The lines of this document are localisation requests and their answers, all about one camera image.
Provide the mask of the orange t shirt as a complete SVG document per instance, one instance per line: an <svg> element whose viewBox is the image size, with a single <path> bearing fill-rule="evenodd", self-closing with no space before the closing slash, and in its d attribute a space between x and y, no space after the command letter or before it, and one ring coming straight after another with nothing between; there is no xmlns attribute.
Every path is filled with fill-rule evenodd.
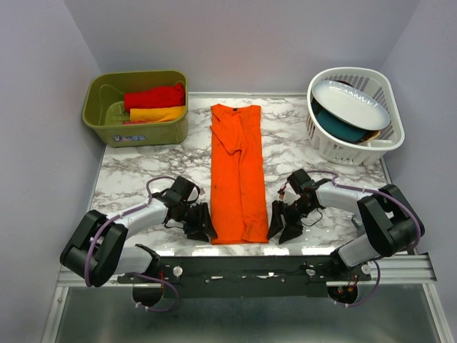
<svg viewBox="0 0 457 343"><path fill-rule="evenodd" d="M268 242L261 107L211 107L213 244Z"/></svg>

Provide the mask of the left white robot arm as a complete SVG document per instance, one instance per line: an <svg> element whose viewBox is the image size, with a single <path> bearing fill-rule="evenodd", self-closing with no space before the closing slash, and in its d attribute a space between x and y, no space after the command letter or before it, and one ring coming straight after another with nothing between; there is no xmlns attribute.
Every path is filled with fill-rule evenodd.
<svg viewBox="0 0 457 343"><path fill-rule="evenodd" d="M100 287L120 274L135 274L151 282L159 273L160 256L143 244L126 247L129 238L169 221L181 224L188 239L209 242L217 238L209 206L199 201L200 187L183 177L172 182L161 191L147 189L146 200L116 214L85 213L60 254L60 264L83 278L88 287Z"/></svg>

